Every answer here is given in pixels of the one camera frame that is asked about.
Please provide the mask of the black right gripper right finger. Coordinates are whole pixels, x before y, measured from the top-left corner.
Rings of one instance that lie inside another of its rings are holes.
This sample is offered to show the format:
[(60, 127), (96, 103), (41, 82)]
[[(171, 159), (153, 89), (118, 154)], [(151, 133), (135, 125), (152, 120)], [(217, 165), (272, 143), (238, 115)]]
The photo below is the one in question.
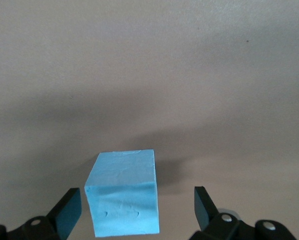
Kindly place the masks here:
[(234, 215), (219, 212), (203, 186), (194, 188), (194, 212), (200, 230), (191, 240), (255, 240), (256, 231)]

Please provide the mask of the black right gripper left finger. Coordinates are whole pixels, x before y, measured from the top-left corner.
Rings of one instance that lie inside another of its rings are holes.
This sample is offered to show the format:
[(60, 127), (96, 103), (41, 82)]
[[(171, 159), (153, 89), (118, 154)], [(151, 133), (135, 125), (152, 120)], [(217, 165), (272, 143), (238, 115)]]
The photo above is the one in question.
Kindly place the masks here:
[(81, 192), (70, 188), (46, 216), (36, 216), (22, 227), (26, 240), (66, 240), (82, 214)]

